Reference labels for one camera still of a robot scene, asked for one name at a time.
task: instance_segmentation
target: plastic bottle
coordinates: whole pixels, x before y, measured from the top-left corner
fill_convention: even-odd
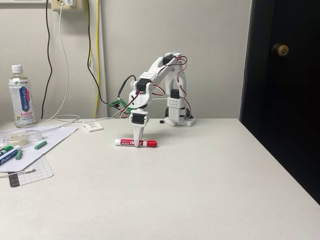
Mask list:
[[[32,104],[31,84],[23,75],[22,65],[12,65],[13,76],[9,80],[14,122],[17,128],[37,123]]]

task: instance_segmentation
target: cutting mat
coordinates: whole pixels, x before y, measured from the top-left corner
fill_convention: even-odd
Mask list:
[[[51,178],[54,175],[46,157],[42,155],[23,170],[36,169],[34,172],[25,174],[14,174],[9,176],[9,183],[12,188],[34,183],[43,179]]]

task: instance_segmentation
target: white wall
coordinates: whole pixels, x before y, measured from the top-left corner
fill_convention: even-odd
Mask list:
[[[95,24],[94,6],[92,4],[93,25]],[[38,119],[41,116],[42,101],[50,74],[47,60],[48,33],[45,7],[45,4],[0,5],[0,121],[12,121],[14,118],[8,89],[11,65],[14,64],[22,64],[24,73],[29,77],[35,112]],[[86,14],[84,12],[62,13],[61,21],[62,38],[69,63],[69,91],[59,114],[93,118],[96,85],[87,69],[89,41]],[[50,59],[53,74],[45,102],[44,118],[51,117],[59,109],[67,80],[65,57],[59,37],[59,13],[49,8],[48,22],[51,33]],[[93,53],[95,53],[94,33],[93,26]],[[100,77],[104,81],[103,70],[100,70]]]
[[[167,52],[188,57],[187,99],[197,118],[239,118],[252,0],[103,0],[109,100]],[[122,97],[127,101],[128,83]],[[162,118],[166,101],[150,116]]]
[[[95,0],[90,1],[94,24]],[[100,78],[105,81],[106,74],[109,102],[116,99],[127,76],[139,77],[167,52],[182,52],[189,63],[185,74],[192,114],[197,118],[239,117],[251,0],[102,0],[101,5],[103,35],[99,47],[100,57],[105,53],[106,73],[102,60]],[[45,16],[43,4],[0,5],[0,121],[13,120],[8,91],[13,64],[23,65],[32,82],[35,111],[41,115],[50,72]],[[66,85],[59,13],[49,9],[48,18],[53,74],[45,118],[59,108]],[[70,85],[60,114],[92,118],[96,85],[86,68],[89,46],[85,13],[62,14],[62,36],[69,60]],[[122,92],[126,101],[130,91],[128,82]],[[166,101],[154,101],[151,106],[151,117],[164,116]],[[106,106],[100,104],[99,112],[100,117],[104,116]]]

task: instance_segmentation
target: black door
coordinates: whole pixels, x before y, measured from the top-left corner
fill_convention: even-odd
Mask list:
[[[253,1],[240,119],[318,203],[319,44],[319,0]]]

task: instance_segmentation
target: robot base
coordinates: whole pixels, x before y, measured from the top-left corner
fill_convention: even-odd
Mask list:
[[[187,126],[187,127],[191,127],[192,125],[194,125],[197,120],[195,118],[185,118],[183,121],[180,121],[180,122],[173,122],[173,121],[170,121],[168,117],[166,117],[164,119],[164,122],[166,124],[168,124],[169,126],[171,127],[175,127],[175,126]]]

